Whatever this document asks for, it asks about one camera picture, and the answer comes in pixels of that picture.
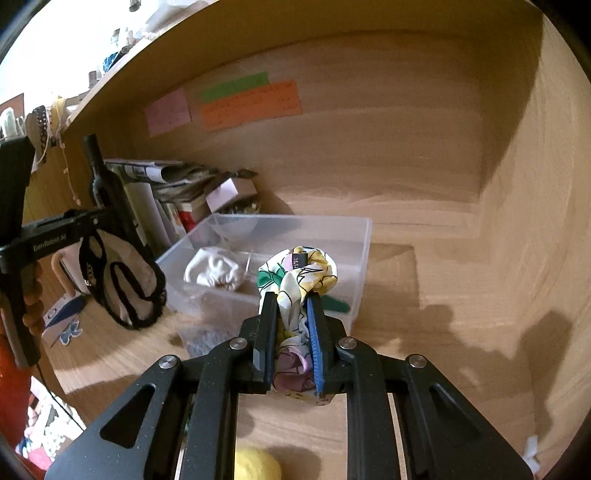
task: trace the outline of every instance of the small cardboard box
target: small cardboard box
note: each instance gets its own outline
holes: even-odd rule
[[[251,179],[232,178],[227,179],[218,188],[207,194],[206,200],[213,213],[238,200],[255,195],[256,188]]]

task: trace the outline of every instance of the green sticky note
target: green sticky note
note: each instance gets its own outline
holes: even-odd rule
[[[267,72],[256,73],[246,77],[240,77],[230,82],[223,82],[214,85],[201,92],[201,100],[203,103],[214,102],[220,98],[236,95],[240,92],[246,92],[253,88],[269,85],[269,74]]]

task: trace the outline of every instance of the bottle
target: bottle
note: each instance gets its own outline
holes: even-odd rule
[[[146,253],[150,258],[153,257],[147,247],[144,231],[129,204],[123,183],[116,173],[106,167],[95,134],[84,137],[84,147],[86,157],[92,167],[91,194],[96,205],[100,208],[113,208],[121,223],[125,240],[133,245],[140,254]]]

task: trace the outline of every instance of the yellow sponge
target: yellow sponge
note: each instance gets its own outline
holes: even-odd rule
[[[234,480],[281,480],[281,467],[279,462],[264,450],[237,449]]]

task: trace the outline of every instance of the plastic storage box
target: plastic storage box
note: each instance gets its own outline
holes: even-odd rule
[[[299,245],[320,248],[335,261],[339,281],[330,291],[346,302],[340,318],[347,332],[359,313],[367,268],[371,220],[358,217],[213,214],[158,259],[167,280],[168,306],[209,324],[240,325],[258,314],[258,268],[276,253]],[[247,270],[238,291],[186,283],[187,264],[201,247],[216,246],[236,253]]]

